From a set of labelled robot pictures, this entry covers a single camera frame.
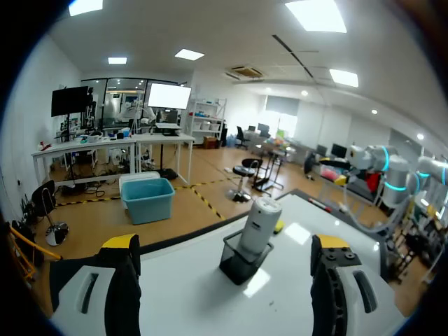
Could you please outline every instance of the blue plastic bin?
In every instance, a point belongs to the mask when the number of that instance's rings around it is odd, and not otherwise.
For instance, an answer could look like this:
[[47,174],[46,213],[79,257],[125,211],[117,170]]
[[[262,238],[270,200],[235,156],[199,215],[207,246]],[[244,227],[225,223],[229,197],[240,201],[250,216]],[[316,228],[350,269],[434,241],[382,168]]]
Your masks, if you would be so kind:
[[122,199],[134,225],[170,218],[174,193],[165,178],[128,181],[122,187]]

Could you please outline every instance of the computer monitor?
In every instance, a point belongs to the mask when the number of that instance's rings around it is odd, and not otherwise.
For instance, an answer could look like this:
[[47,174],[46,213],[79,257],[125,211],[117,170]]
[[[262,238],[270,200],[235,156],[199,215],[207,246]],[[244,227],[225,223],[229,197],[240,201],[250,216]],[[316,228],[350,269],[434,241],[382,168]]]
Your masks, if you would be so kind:
[[53,91],[51,97],[51,116],[84,112],[88,104],[88,86],[70,87]]
[[257,130],[259,130],[260,132],[268,132],[269,126],[265,124],[258,124]]
[[334,143],[333,147],[331,148],[331,153],[337,158],[345,158],[345,155],[347,154],[347,148]]
[[320,156],[327,156],[327,148],[325,146],[317,145],[316,153]]
[[190,92],[189,87],[154,83],[149,91],[148,106],[185,110]]

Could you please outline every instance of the cardboard box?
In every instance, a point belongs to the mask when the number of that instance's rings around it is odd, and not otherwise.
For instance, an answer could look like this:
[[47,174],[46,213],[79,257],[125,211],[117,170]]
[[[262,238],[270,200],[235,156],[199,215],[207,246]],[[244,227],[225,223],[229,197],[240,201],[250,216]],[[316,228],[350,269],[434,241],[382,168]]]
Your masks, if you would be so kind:
[[215,149],[217,143],[218,140],[214,136],[204,136],[203,146],[205,149]]

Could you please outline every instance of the blue light ring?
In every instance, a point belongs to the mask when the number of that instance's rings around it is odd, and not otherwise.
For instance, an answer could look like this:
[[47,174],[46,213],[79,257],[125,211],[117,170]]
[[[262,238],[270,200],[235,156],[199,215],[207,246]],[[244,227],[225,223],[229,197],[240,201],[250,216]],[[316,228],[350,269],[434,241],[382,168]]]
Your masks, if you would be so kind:
[[387,171],[389,169],[389,153],[387,152],[387,149],[385,146],[382,146],[384,151],[384,158],[386,159],[386,162],[384,163],[384,167],[382,169],[383,172]]
[[406,191],[406,187],[395,187],[394,185],[391,185],[391,184],[388,183],[388,182],[385,182],[384,185],[385,185],[387,188],[392,189],[392,190],[394,190],[394,191]]
[[417,188],[414,192],[414,195],[416,195],[420,191],[420,178],[416,173],[414,173],[414,176],[415,176],[415,179],[417,180]]

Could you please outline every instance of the wooden floor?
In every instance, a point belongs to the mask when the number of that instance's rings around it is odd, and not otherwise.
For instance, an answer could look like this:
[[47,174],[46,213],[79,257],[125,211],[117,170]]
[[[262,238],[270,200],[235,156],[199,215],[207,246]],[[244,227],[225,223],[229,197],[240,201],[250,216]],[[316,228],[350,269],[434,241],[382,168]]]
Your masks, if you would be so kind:
[[[159,150],[157,146],[153,148],[155,162],[158,163]],[[187,176],[188,151],[182,148],[181,151],[181,174]],[[232,168],[239,165],[244,158],[254,158],[248,151],[236,148],[221,148],[216,150],[204,150],[195,148],[192,154],[192,170],[190,184],[198,184],[194,187],[217,212],[225,217],[231,218],[242,212],[248,211],[251,203],[237,204],[225,198],[225,193],[231,188],[237,188],[239,179],[233,173],[226,173],[224,168]],[[164,168],[174,168],[174,147],[164,147]],[[52,178],[56,181],[62,180],[66,175],[64,168],[56,166],[52,172]],[[99,164],[95,168],[95,174],[101,174],[112,169],[112,165]],[[88,166],[76,167],[75,172],[88,176],[92,170]],[[278,197],[293,189],[300,189],[312,197],[318,197],[322,187],[322,182],[318,179],[310,181],[304,177],[300,166],[287,163],[282,166],[278,182],[284,185],[284,189],[272,189],[272,196]],[[178,178],[172,181],[174,187],[184,186]],[[98,188],[98,196],[112,197],[119,196],[118,182],[107,181]],[[253,197],[259,197],[260,193],[247,188]],[[90,200],[98,198],[95,190],[92,193],[82,193],[74,196],[63,196],[57,192],[57,203],[75,202],[80,200]],[[331,200],[342,202],[342,193],[338,190],[332,192]],[[72,204],[59,206],[51,213],[54,221],[67,222],[70,233],[63,244],[50,247],[45,241],[45,231],[48,226],[47,219],[37,225],[36,242],[46,247],[52,252],[58,253],[64,259],[83,258],[93,256],[101,248],[102,244],[115,236],[127,233],[137,233],[140,244],[147,245],[160,242],[165,239],[177,237],[210,226],[221,219],[198,197],[191,189],[176,189],[173,200],[173,214],[168,220],[161,220],[143,225],[132,225],[130,216],[123,209],[119,199],[103,202],[88,202],[84,204]],[[384,221],[385,215],[374,207],[366,207],[360,216],[360,221],[366,226],[372,226],[377,221]],[[412,313],[416,307],[424,286],[419,284],[419,280],[426,270],[418,262],[413,262],[409,274],[401,285],[391,284],[395,290],[395,301],[398,308],[404,315]],[[48,290],[48,264],[46,263],[40,276],[34,284],[34,292],[47,315],[51,315],[52,308]]]

